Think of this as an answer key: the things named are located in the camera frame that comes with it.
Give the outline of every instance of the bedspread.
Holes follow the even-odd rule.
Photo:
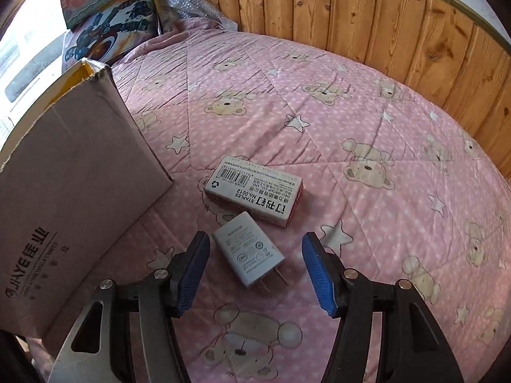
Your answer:
[[[511,193],[444,111],[370,67],[205,19],[178,21],[113,75],[175,184],[68,300],[45,338],[53,352],[102,279],[140,280],[197,230],[236,216],[203,192],[229,154],[300,176],[305,190],[287,228],[259,223],[286,257],[285,281],[270,274],[245,289],[212,243],[193,308],[174,321],[193,382],[321,380],[338,320],[319,307],[306,272],[307,231],[371,280],[409,279],[466,382],[487,371],[511,333]],[[377,314],[373,325],[367,381]]]

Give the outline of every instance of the white star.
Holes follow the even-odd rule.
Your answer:
[[[459,306],[456,308],[456,314],[458,315],[458,318],[456,318],[456,321],[454,321],[455,325],[465,325],[465,319],[467,318],[467,315],[469,314],[469,310],[467,309],[467,300],[465,299],[465,303],[462,306]]]
[[[278,76],[279,73],[282,73],[282,70],[280,69],[268,69],[266,70],[266,73],[272,76]]]
[[[442,217],[444,217],[444,207],[446,206],[436,195],[428,195],[431,200],[431,210],[436,210]]]
[[[429,113],[429,117],[431,118],[431,120],[432,120],[432,121],[435,121],[436,123],[438,123],[438,122],[439,122],[439,118],[440,118],[440,117],[439,117],[437,114],[435,114],[435,112],[434,112],[434,111],[431,111],[431,112]]]
[[[302,121],[300,114],[298,114],[296,117],[293,117],[292,115],[286,114],[288,120],[284,122],[285,126],[292,126],[293,128],[296,128],[300,132],[303,132],[303,128],[306,126],[309,126],[310,124],[308,122]]]
[[[193,89],[198,88],[200,85],[197,82],[191,82],[188,84],[188,92],[193,91]]]
[[[342,220],[339,219],[335,227],[321,225],[324,236],[320,239],[324,248],[330,248],[336,255],[341,256],[341,246],[353,242],[353,238],[342,230]]]
[[[173,255],[174,247],[171,247],[165,253],[163,253],[160,249],[157,248],[154,250],[154,260],[149,262],[147,266],[149,266],[151,269],[154,269],[155,271],[157,269],[166,268],[169,265]]]
[[[389,124],[392,124],[392,121],[394,120],[394,117],[389,115],[387,111],[383,111],[380,114],[380,117],[382,117],[382,119],[385,119]]]
[[[184,134],[181,138],[179,137],[172,137],[172,144],[169,144],[165,148],[167,149],[173,149],[176,154],[179,154],[181,152],[181,148],[183,147],[189,147],[190,143],[187,141],[188,134]]]

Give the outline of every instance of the clear plastic wrap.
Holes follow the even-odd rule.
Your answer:
[[[218,21],[226,29],[238,31],[238,25],[205,0],[156,0],[156,9],[162,24],[162,33],[172,30],[178,19],[207,17]]]

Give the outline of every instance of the blue gripper pad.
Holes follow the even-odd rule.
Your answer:
[[[313,243],[313,239],[310,237],[310,233],[307,233],[301,240],[301,254],[305,261],[305,266],[307,267],[307,272],[311,278],[314,290],[316,291],[319,305],[329,316],[334,316],[338,308],[334,297],[334,284]]]
[[[190,247],[188,247],[187,253],[191,252],[192,254],[177,286],[177,311],[180,315],[183,315],[187,309],[192,307],[195,294],[199,288],[200,279],[210,256],[210,238],[205,233],[200,238],[197,235]]]

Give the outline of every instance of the silver bolt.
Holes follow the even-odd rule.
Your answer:
[[[113,286],[113,281],[111,279],[103,279],[101,284],[99,284],[99,288],[101,289],[110,289]]]
[[[406,279],[400,279],[399,282],[399,288],[401,289],[411,289],[412,283],[410,281],[407,281]]]
[[[348,279],[357,279],[358,278],[358,272],[354,269],[346,269],[344,271],[344,276]]]
[[[154,271],[154,277],[156,279],[164,279],[169,275],[166,269],[158,269],[157,271]]]

